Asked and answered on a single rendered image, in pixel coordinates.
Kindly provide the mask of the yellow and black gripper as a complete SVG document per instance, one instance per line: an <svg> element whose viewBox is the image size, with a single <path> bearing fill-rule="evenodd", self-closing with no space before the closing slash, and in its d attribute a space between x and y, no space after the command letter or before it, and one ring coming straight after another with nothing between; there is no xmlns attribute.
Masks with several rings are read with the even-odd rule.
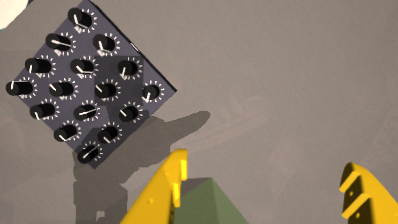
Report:
<svg viewBox="0 0 398 224"><path fill-rule="evenodd" d="M173 224L187 179L187 149L174 150L162 163L120 224ZM349 162L341 182L342 216L348 224L398 224L398 204L364 167Z"/></svg>

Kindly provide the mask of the dark grey knob box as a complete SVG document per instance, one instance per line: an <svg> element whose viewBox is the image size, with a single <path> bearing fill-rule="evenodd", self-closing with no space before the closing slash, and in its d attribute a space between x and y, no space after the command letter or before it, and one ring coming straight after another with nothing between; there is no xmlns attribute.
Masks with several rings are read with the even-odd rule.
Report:
<svg viewBox="0 0 398 224"><path fill-rule="evenodd" d="M90 0L45 42L6 91L94 170L177 91Z"/></svg>

